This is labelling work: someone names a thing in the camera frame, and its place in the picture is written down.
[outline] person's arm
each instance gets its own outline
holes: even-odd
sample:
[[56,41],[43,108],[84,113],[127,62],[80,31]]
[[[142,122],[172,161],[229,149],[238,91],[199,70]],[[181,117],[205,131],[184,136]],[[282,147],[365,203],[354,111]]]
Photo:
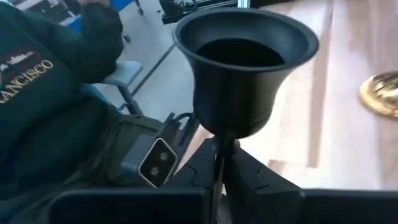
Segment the person's arm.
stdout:
[[123,25],[119,13],[109,6],[95,2],[83,5],[81,34],[33,12],[8,7],[18,25],[32,33],[82,82],[101,82],[116,69],[116,59],[123,50]]

